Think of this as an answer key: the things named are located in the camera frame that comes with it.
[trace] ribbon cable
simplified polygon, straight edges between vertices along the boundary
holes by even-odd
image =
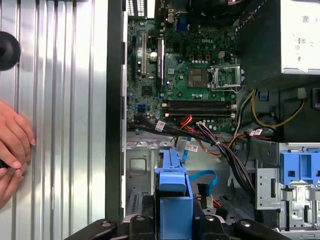
[[[188,137],[186,138],[185,145],[187,146],[188,144],[190,144],[190,142],[191,142],[191,137],[188,136]],[[186,161],[187,161],[188,152],[189,152],[189,150],[187,150],[187,149],[184,149],[184,151],[183,151],[182,160],[181,160],[183,164],[185,164]]]
[[[218,183],[218,174],[216,173],[216,171],[214,170],[204,170],[204,171],[199,171],[193,175],[189,176],[189,180],[194,181],[202,176],[206,176],[206,175],[214,175],[214,179],[208,183],[209,185],[209,191],[211,192],[211,190],[214,188],[215,185],[217,185]]]
[[[187,137],[187,138],[186,138],[186,143],[185,143],[185,145],[190,144],[190,142],[191,142],[191,137]],[[187,149],[185,149],[185,150],[183,151],[183,156],[182,156],[182,160],[181,160],[183,164],[185,164],[186,161],[187,161],[188,152],[189,152],[189,151],[188,151]],[[193,175],[190,175],[190,176],[189,176],[189,181],[190,181],[190,182],[191,182],[191,181],[194,181],[194,180],[196,180],[196,179],[198,179],[198,178],[200,178],[200,177],[202,177],[202,176],[206,176],[206,175],[214,175],[214,179],[213,179],[210,183],[208,183],[208,185],[209,185],[209,191],[210,191],[210,193],[211,193],[213,187],[214,187],[215,185],[217,185],[217,183],[218,183],[218,174],[216,173],[216,171],[214,171],[214,170],[199,171],[199,172],[197,172],[197,173],[195,173],[195,174],[193,174]]]

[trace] fan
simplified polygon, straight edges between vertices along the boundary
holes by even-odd
[[[251,0],[189,0],[189,22],[192,25],[231,26]]]

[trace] expansion slot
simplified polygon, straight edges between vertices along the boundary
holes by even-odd
[[[165,117],[222,117],[234,118],[233,104],[224,101],[181,101],[168,100],[162,104]]]
[[[137,78],[137,37],[132,37],[132,52],[131,52],[131,78],[136,80]]]
[[[141,74],[147,74],[147,42],[148,42],[148,35],[146,33],[142,34],[141,39],[141,47],[142,47],[142,60],[141,60]]]
[[[157,48],[157,75],[156,75],[156,89],[161,90],[164,85],[164,67],[165,67],[165,41],[163,38],[158,39]]]

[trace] screw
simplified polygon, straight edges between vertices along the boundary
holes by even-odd
[[[251,224],[249,222],[247,222],[247,221],[241,221],[241,225],[245,226],[247,228],[251,227]]]
[[[104,221],[102,224],[101,224],[102,227],[110,227],[111,226],[111,223],[108,222],[108,221]]]
[[[142,216],[137,216],[136,219],[137,219],[138,221],[143,221],[143,220],[145,220],[145,218],[142,217]]]
[[[205,219],[207,219],[208,221],[213,221],[213,220],[215,220],[215,218],[214,218],[213,216],[211,216],[211,215],[205,216]]]

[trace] pci slot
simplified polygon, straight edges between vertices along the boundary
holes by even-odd
[[[131,78],[136,80],[137,78],[137,37],[132,37],[132,52],[131,52]]]
[[[142,60],[141,60],[141,74],[147,74],[147,42],[148,35],[146,33],[142,33],[141,39],[141,47],[142,47]]]
[[[158,39],[157,57],[156,89],[161,90],[164,85],[165,67],[165,41],[162,38]]]

